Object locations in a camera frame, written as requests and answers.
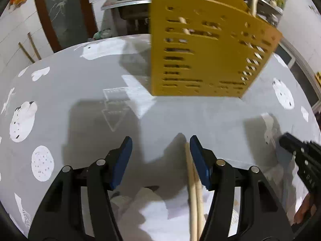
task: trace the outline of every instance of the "yellow perforated container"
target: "yellow perforated container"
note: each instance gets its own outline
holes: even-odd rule
[[[241,97],[282,36],[214,0],[152,0],[150,13],[153,95]]]

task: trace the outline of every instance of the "wooden door frame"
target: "wooden door frame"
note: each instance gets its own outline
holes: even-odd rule
[[[79,2],[88,38],[92,38],[94,34],[97,32],[97,25],[92,6],[89,3],[89,0],[79,0]],[[58,41],[55,30],[52,27],[45,0],[35,0],[35,4],[38,11],[40,23],[53,52],[56,53],[61,51],[62,47]]]

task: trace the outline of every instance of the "table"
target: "table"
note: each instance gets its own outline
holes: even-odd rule
[[[80,44],[0,75],[0,200],[26,235],[60,169],[89,166],[125,136],[133,139],[132,156],[110,193],[124,240],[189,238],[184,143],[192,135],[235,167],[273,175],[279,135],[321,142],[304,92],[274,56],[241,99],[153,97],[149,75],[149,35]],[[204,211],[210,195],[204,190]]]

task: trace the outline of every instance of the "silver screw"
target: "silver screw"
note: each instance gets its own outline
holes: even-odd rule
[[[70,169],[71,169],[71,167],[70,166],[64,166],[63,168],[62,168],[62,172],[69,172],[70,171]]]
[[[253,173],[259,173],[260,169],[256,166],[251,167]]]
[[[104,160],[104,159],[99,159],[99,160],[96,161],[96,164],[98,166],[103,166],[103,165],[105,165],[105,163],[106,163],[106,160]]]
[[[218,166],[225,166],[225,164],[226,164],[226,162],[225,162],[225,160],[223,160],[223,159],[218,159],[217,161],[216,161],[216,164],[218,165]]]

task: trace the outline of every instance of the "gray tablecloth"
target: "gray tablecloth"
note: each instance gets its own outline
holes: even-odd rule
[[[264,172],[277,165],[275,142],[280,134],[288,131],[301,140],[320,143],[320,130],[304,92],[274,56],[241,99],[151,96],[146,89],[149,35],[73,46],[20,71],[17,67],[0,74],[4,104],[0,200],[25,234],[64,165],[87,167],[118,148],[125,136],[133,139],[133,152],[116,196],[120,194],[123,202],[140,200],[139,206],[147,210],[151,200],[159,200],[167,209],[158,219],[164,225],[185,216],[180,227],[168,231],[180,236],[175,240],[189,236],[184,143],[192,135],[231,165],[245,169],[257,165]],[[278,94],[282,86],[291,92],[292,100]],[[151,193],[141,192],[149,186],[153,186]],[[140,194],[147,198],[139,199]],[[128,238],[137,229],[144,235],[153,232],[138,227],[148,221],[144,217],[127,226]],[[146,235],[140,239],[168,238]]]

